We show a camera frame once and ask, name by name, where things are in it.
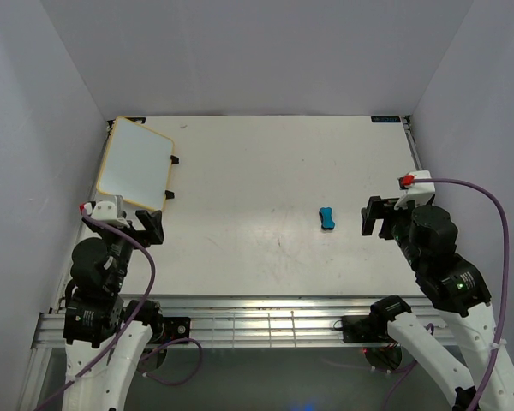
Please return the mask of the blue whiteboard eraser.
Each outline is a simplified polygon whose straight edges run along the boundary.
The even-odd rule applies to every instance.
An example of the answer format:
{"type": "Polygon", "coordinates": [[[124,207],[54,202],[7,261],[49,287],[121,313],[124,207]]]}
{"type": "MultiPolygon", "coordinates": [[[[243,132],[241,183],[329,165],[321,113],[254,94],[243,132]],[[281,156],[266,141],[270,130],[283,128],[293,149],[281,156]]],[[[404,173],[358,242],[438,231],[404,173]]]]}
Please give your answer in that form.
{"type": "Polygon", "coordinates": [[[333,219],[333,209],[331,207],[321,207],[319,209],[320,227],[323,231],[333,231],[335,221],[333,219]]]}

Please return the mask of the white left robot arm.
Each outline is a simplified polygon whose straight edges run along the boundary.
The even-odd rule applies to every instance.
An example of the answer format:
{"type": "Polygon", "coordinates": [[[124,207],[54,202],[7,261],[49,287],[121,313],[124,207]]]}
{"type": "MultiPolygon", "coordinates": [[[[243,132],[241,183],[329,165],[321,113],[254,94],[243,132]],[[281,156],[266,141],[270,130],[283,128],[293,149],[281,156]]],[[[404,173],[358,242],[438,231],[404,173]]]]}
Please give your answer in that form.
{"type": "Polygon", "coordinates": [[[63,338],[67,355],[64,410],[122,410],[147,343],[164,334],[157,302],[120,296],[134,250],[164,241],[161,211],[138,210],[136,229],[104,201],[86,203],[82,220],[93,235],[74,248],[65,290],[63,338]]]}

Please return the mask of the yellow framed whiteboard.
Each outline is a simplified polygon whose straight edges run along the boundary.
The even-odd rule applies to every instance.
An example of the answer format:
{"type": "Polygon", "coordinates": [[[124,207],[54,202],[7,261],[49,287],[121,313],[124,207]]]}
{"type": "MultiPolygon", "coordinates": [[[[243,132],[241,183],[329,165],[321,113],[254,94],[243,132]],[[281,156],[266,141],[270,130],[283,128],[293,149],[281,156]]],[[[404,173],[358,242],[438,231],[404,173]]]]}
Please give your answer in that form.
{"type": "Polygon", "coordinates": [[[132,206],[162,211],[174,156],[172,139],[118,117],[107,140],[96,189],[103,195],[120,195],[132,206]]]}

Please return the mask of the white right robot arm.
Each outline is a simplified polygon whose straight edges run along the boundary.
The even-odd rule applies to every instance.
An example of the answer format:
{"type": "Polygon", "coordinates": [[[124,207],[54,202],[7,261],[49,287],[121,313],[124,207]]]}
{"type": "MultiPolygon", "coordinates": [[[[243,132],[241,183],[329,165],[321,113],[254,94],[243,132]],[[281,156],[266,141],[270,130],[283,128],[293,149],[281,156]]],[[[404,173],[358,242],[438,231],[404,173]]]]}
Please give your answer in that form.
{"type": "Polygon", "coordinates": [[[415,280],[448,326],[463,356],[457,360],[397,295],[370,307],[368,323],[380,340],[401,343],[433,379],[454,410],[514,410],[514,365],[494,333],[492,299],[479,270],[456,251],[457,226],[436,205],[373,196],[362,209],[362,234],[376,221],[397,243],[415,280]]]}

